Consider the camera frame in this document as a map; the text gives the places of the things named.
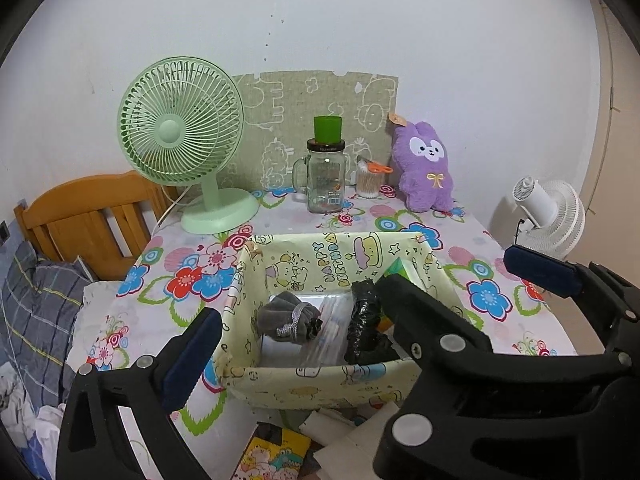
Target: fabric storage box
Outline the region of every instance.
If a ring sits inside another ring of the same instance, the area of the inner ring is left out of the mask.
[[[452,283],[415,232],[269,235],[251,238],[239,255],[238,278],[222,314],[213,355],[216,374],[237,398],[261,408],[344,408],[405,398],[420,368],[412,360],[369,366],[265,368],[260,362],[258,308],[273,294],[350,290],[377,280],[398,257],[411,262],[428,293],[463,315]]]

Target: screw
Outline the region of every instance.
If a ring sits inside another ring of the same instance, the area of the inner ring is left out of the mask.
[[[78,373],[80,375],[88,375],[93,369],[94,366],[91,363],[82,363],[78,368]]]
[[[627,366],[627,367],[633,364],[633,362],[631,361],[631,356],[626,352],[620,352],[618,354],[618,361],[620,361],[621,365]]]
[[[418,345],[418,343],[414,343],[411,345],[411,354],[416,359],[422,359],[422,348],[420,345]]]
[[[143,355],[136,360],[136,366],[138,368],[149,368],[153,363],[154,358],[151,355]]]

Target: jar handle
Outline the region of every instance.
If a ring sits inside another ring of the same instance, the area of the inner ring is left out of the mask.
[[[300,182],[300,180],[298,179],[298,174],[300,173],[298,171],[298,168],[300,168],[300,163],[305,165],[304,184],[302,184]],[[306,194],[306,158],[299,158],[296,162],[293,163],[293,170],[292,170],[292,173],[291,173],[291,179],[293,181],[293,187],[296,190],[296,192],[305,193]]]

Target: white fan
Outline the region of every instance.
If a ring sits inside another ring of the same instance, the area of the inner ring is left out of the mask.
[[[540,184],[526,176],[513,187],[513,199],[529,217],[518,226],[518,244],[564,259],[584,229],[584,206],[575,189],[562,180]]]

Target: wall outlet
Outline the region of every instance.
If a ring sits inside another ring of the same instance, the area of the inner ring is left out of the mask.
[[[0,224],[0,246],[3,246],[4,243],[9,239],[9,228],[6,226],[6,222],[2,220]]]

